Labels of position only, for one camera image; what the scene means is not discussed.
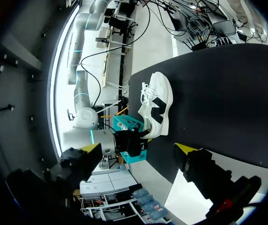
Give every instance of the white sneaker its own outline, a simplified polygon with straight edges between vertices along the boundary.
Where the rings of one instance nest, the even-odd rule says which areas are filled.
[[[142,83],[141,107],[138,113],[143,117],[143,130],[149,130],[144,139],[168,135],[168,111],[173,102],[171,85],[167,77],[155,72],[152,74],[149,85]]]
[[[240,20],[235,20],[235,24],[236,24],[237,27],[242,28],[246,23],[241,22]]]

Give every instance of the shoelace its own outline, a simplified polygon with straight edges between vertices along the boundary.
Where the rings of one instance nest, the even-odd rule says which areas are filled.
[[[141,104],[149,105],[150,99],[153,99],[156,96],[157,96],[157,94],[156,94],[155,89],[149,87],[148,84],[143,82],[142,83],[141,95],[140,95]]]

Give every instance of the teal box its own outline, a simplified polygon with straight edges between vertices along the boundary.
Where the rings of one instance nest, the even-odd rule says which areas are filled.
[[[139,131],[143,131],[143,123],[140,122],[137,119],[134,119],[131,116],[128,115],[122,115],[122,116],[114,116],[113,117],[113,128],[117,131],[122,130],[120,126],[118,126],[118,123],[122,123],[123,126],[127,127],[128,129],[134,128],[137,126],[137,123],[139,123],[141,126],[139,127]],[[126,161],[126,163],[136,163],[142,160],[147,159],[147,150],[143,150],[140,154],[140,156],[136,157],[130,157],[127,152],[121,152],[122,157]]]

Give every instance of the black table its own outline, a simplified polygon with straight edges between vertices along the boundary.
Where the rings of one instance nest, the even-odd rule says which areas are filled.
[[[268,46],[224,45],[181,55],[131,76],[129,115],[143,121],[141,83],[164,73],[174,102],[169,134],[153,139],[147,161],[173,183],[175,142],[268,168]]]

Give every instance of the white cabinet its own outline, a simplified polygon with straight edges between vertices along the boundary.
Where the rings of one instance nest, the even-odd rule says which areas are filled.
[[[124,179],[113,180],[112,181],[112,185],[114,187],[114,190],[128,188],[129,186],[132,186],[132,185],[135,185],[135,184],[137,184],[137,182],[135,181],[135,179],[132,176],[124,178]]]
[[[80,185],[80,193],[84,194],[93,194],[93,193],[105,193],[109,191],[114,191],[112,183],[104,182],[104,183],[96,183],[96,184],[81,184]]]
[[[89,177],[87,181],[81,181],[81,184],[97,184],[97,183],[104,183],[110,182],[110,178],[108,174],[101,174],[101,175],[92,175]]]
[[[110,177],[111,181],[114,181],[114,180],[121,180],[124,178],[132,177],[132,175],[130,174],[130,172],[128,170],[123,170],[120,172],[110,173],[109,177]]]

